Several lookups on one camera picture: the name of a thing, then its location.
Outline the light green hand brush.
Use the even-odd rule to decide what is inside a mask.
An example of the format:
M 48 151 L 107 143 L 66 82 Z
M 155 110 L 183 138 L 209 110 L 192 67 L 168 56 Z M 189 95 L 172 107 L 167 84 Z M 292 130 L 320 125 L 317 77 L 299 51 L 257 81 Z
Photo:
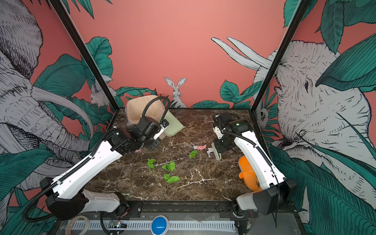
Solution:
M 216 161 L 219 162 L 222 160 L 222 156 L 221 156 L 221 153 L 218 152 L 216 146 L 214 143 L 211 144 L 212 146 L 212 149 L 213 149 L 213 153 L 214 153 L 214 156 L 216 158 Z

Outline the cream plastic trash bin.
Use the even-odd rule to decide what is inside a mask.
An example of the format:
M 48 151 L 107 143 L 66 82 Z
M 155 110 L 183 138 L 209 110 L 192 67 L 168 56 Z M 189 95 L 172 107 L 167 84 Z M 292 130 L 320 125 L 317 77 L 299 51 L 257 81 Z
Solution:
M 155 98 L 157 98 L 156 95 L 149 95 L 128 101 L 125 107 L 125 112 L 128 120 L 127 125 L 138 124 L 145 107 L 150 101 L 152 101 Z M 157 100 L 149 106 L 146 112 L 146 117 L 150 117 L 156 121 L 160 121 L 164 111 L 165 106 L 163 105 L 161 100 Z

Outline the light green plastic dustpan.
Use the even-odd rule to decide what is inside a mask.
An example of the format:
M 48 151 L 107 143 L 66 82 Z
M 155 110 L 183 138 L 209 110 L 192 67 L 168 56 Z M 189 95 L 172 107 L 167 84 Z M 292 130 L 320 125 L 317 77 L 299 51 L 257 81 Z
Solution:
M 185 128 L 184 125 L 170 111 L 167 112 L 164 119 L 169 123 L 164 131 L 164 133 L 169 137 L 176 135 Z

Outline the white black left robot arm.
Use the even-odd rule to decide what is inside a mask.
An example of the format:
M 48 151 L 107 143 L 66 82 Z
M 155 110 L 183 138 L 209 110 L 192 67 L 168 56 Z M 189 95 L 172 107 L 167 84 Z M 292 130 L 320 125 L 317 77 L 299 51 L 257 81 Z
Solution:
M 112 162 L 143 147 L 149 151 L 160 144 L 159 136 L 169 123 L 167 97 L 156 97 L 144 108 L 138 124 L 113 128 L 102 135 L 93 151 L 61 175 L 41 181 L 42 191 L 27 204 L 22 219 L 38 222 L 55 216 L 64 221 L 83 212 L 107 212 L 116 217 L 127 215 L 129 204 L 121 193 L 94 193 L 84 186 Z

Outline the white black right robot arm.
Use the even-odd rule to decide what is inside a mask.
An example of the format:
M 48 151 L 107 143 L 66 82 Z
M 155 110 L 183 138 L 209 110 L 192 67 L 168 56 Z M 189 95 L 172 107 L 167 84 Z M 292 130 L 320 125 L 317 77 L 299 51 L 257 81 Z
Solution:
M 296 182 L 287 179 L 272 163 L 248 120 L 230 113 L 213 114 L 212 117 L 217 136 L 212 143 L 216 160 L 220 161 L 222 153 L 234 147 L 242 152 L 239 178 L 251 192 L 237 197 L 239 208 L 242 211 L 258 210 L 265 215 L 276 214 L 291 199 Z

